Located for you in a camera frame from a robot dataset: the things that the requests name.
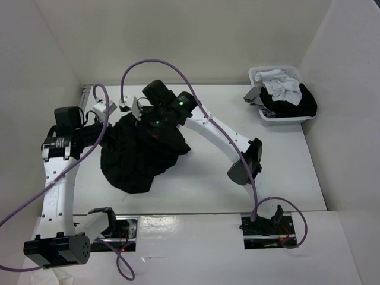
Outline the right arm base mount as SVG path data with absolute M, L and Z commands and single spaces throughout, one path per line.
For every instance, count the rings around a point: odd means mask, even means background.
M 279 222 L 279 225 L 271 234 L 260 234 L 254 229 L 250 217 L 245 215 L 241 217 L 241 225 L 239 226 L 243 234 L 243 243 L 245 250 L 251 249 L 275 249 L 286 246 L 295 246 L 297 237 L 295 227 L 291 215 L 285 215 Z

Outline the black pleated skirt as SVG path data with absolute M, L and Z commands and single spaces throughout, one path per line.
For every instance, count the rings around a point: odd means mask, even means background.
M 100 168 L 107 181 L 129 194 L 150 190 L 154 177 L 174 166 L 190 146 L 176 128 L 149 129 L 125 115 L 101 143 Z

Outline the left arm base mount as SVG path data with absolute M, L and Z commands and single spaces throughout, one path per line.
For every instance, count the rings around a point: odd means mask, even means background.
M 105 243 L 119 252 L 135 252 L 138 231 L 137 216 L 116 216 L 116 227 L 110 236 L 100 236 L 99 241 L 94 241 L 91 246 L 92 252 L 110 252 Z

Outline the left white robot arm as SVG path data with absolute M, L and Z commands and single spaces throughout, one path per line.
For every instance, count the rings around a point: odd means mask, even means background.
M 54 111 L 56 124 L 47 133 L 42 146 L 45 183 L 42 216 L 36 236 L 24 243 L 26 257 L 42 269 L 86 264 L 91 244 L 109 238 L 118 231 L 112 208 L 95 208 L 80 224 L 73 221 L 74 188 L 83 150 L 94 150 L 108 127 L 108 112 L 96 114 L 87 126 L 87 115 L 79 107 Z

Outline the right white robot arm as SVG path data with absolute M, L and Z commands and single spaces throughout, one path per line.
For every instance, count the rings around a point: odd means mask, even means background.
M 152 105 L 150 110 L 142 112 L 140 122 L 154 133 L 177 126 L 185 126 L 219 148 L 232 162 L 227 172 L 234 183 L 252 190 L 254 201 L 251 222 L 266 233 L 274 233 L 281 226 L 283 209 L 278 206 L 275 213 L 258 215 L 259 195 L 255 178 L 262 170 L 262 141 L 250 140 L 238 134 L 223 122 L 215 118 L 208 110 L 198 105 L 195 96 L 182 92 L 175 95 L 162 81 L 154 80 L 142 93 Z

